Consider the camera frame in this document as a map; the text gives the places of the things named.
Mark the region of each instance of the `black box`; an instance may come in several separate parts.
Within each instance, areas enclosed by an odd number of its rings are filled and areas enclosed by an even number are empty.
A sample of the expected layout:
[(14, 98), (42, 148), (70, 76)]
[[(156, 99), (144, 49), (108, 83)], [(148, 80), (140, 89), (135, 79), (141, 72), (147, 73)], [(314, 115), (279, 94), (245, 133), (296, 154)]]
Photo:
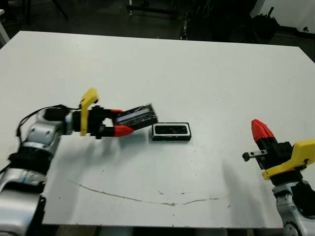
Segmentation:
[(137, 130), (157, 122), (158, 118), (151, 104), (146, 104), (120, 113), (116, 118), (115, 125), (127, 125)]
[(152, 125), (153, 141), (189, 141), (191, 131), (188, 123), (156, 123)]

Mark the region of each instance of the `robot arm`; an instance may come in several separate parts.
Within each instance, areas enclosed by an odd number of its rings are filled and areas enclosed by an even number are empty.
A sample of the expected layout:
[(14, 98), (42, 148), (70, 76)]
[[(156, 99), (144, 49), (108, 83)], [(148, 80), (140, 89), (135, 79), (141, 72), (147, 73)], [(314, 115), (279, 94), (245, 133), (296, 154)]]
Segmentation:
[(248, 161), (255, 158), (265, 180), (274, 184), (277, 210), (285, 236), (315, 236), (315, 191), (303, 180), (301, 171), (315, 161), (315, 140), (278, 143), (269, 128), (252, 121), (252, 134), (259, 151), (245, 152)]
[(58, 105), (38, 110), (36, 121), (22, 141), (20, 126), (17, 131), (20, 147), (9, 157), (10, 164), (0, 178), (0, 236), (25, 236), (39, 234), (44, 216), (46, 199), (41, 195), (46, 183), (46, 174), (57, 151), (61, 135), (72, 131), (81, 136), (90, 133), (97, 139), (123, 136), (133, 132), (128, 126), (106, 127), (105, 118), (115, 120), (121, 110), (109, 110), (100, 106), (88, 107), (97, 101), (95, 89), (84, 96), (79, 109)]

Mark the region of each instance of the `yellow bracket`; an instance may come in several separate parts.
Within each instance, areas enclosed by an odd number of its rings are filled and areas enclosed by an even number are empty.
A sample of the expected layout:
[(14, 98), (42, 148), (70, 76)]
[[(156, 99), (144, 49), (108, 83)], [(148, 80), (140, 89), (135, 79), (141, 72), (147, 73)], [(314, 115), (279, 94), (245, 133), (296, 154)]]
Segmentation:
[(315, 139), (299, 141), (294, 144), (291, 159), (265, 170), (262, 176), (265, 180), (277, 174), (293, 171), (296, 168), (308, 166), (315, 161)]
[(81, 136), (86, 136), (88, 131), (89, 106), (98, 100), (95, 88), (90, 88), (83, 96), (81, 101)]

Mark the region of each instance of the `black cable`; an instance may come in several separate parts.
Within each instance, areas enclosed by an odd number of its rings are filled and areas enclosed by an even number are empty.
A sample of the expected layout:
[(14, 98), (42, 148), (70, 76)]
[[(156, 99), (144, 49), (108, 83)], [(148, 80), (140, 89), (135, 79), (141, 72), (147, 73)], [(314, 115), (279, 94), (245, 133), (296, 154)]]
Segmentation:
[(1, 171), (0, 171), (0, 175), (5, 172), (7, 169), (9, 169), (11, 164), (8, 164), (6, 167), (4, 167)]
[(32, 113), (30, 113), (29, 115), (27, 115), (26, 117), (24, 117), (23, 119), (21, 119), (21, 121), (19, 122), (19, 125), (16, 129), (16, 136), (19, 138), (19, 142), (20, 142), (20, 145), (19, 147), (21, 146), (22, 144), (22, 133), (21, 133), (21, 127), (29, 120), (29, 118), (31, 118), (32, 116), (34, 116), (35, 114), (37, 114), (38, 112), (44, 110), (44, 109), (47, 109), (47, 108), (65, 108), (65, 109), (69, 109), (69, 110), (80, 110), (80, 108), (69, 108), (65, 105), (55, 105), (55, 106), (49, 106), (49, 107), (44, 107), (44, 108), (41, 108), (41, 109), (38, 109)]

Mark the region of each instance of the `white table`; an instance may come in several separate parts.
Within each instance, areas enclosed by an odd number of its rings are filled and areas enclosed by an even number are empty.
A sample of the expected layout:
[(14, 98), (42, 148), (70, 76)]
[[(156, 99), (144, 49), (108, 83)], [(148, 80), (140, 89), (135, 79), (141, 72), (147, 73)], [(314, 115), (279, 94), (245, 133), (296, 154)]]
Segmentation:
[[(0, 15), (4, 14), (4, 10), (0, 9)], [(10, 40), (9, 36), (5, 32), (1, 22), (0, 22), (0, 43), (2, 45), (6, 44)]]
[[(152, 102), (161, 122), (189, 122), (192, 140), (63, 137), (49, 171), (44, 223), (279, 228), (251, 120), (278, 141), (313, 139), (315, 65), (297, 47), (19, 32), (0, 50), (1, 161), (18, 120), (53, 104)], [(315, 166), (304, 178), (315, 187)]]

